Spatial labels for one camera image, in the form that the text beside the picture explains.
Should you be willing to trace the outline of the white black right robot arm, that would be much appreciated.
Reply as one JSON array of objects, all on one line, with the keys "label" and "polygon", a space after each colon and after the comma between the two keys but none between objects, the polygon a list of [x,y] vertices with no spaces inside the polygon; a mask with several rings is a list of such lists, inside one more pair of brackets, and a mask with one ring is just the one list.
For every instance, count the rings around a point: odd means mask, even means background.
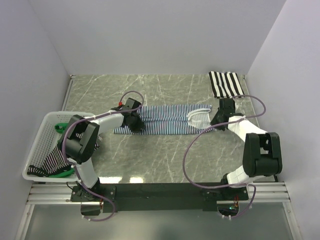
[{"label": "white black right robot arm", "polygon": [[244,142],[242,165],[222,177],[219,193],[230,200],[237,194],[241,184],[250,184],[257,179],[277,175],[283,170],[280,136],[267,132],[239,112],[231,98],[219,100],[218,110],[210,122],[217,130],[228,130]]}]

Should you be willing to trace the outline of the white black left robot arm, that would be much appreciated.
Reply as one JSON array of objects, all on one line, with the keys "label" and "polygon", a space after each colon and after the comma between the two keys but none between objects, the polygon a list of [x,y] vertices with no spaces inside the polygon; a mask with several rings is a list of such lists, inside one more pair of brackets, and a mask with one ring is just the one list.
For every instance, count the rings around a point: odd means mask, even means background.
[{"label": "white black left robot arm", "polygon": [[124,104],[100,115],[73,115],[58,141],[58,148],[64,160],[71,164],[82,186],[82,195],[88,201],[96,200],[100,195],[100,180],[97,176],[92,155],[100,134],[114,128],[128,127],[133,133],[140,133],[145,129],[138,110],[143,106],[133,98],[128,98]]}]

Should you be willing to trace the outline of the blue white striped tank top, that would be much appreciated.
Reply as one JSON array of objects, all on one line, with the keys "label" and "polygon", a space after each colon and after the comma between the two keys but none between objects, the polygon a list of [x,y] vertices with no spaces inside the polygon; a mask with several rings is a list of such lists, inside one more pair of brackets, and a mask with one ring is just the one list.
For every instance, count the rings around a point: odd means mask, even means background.
[{"label": "blue white striped tank top", "polygon": [[211,126],[209,104],[147,105],[137,111],[145,124],[138,135],[197,135]]}]

